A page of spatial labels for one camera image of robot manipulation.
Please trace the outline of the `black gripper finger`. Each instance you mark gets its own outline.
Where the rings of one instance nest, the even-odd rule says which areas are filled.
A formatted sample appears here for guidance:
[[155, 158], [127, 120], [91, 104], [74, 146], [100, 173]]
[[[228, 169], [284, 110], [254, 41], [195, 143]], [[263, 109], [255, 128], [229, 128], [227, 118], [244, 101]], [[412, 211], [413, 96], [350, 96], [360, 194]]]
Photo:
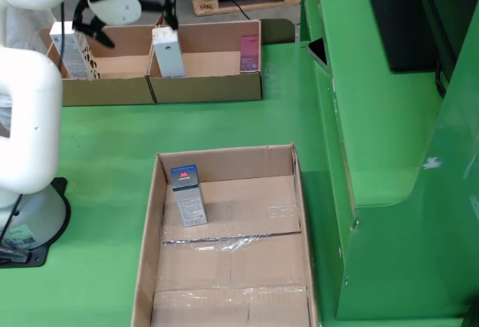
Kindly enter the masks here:
[[179, 22], [177, 19], [177, 0], [162, 0], [162, 1], [151, 1], [151, 0], [139, 0], [141, 9], [147, 12], [157, 12], [162, 13], [164, 20], [168, 25], [174, 30], [177, 31], [179, 28]]
[[106, 24], [97, 16], [89, 22], [83, 22], [83, 12], [88, 9], [88, 0], [79, 0], [73, 14], [72, 28], [79, 31], [107, 48], [115, 48], [113, 40], [103, 31]]

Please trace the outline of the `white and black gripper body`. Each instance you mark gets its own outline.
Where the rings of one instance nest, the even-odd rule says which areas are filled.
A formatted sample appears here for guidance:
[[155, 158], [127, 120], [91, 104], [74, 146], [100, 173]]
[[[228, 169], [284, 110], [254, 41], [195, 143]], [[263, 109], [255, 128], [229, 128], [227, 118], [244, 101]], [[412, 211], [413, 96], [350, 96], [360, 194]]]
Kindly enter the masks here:
[[88, 6], [100, 21], [111, 26], [129, 25], [141, 16], [139, 0], [88, 0]]

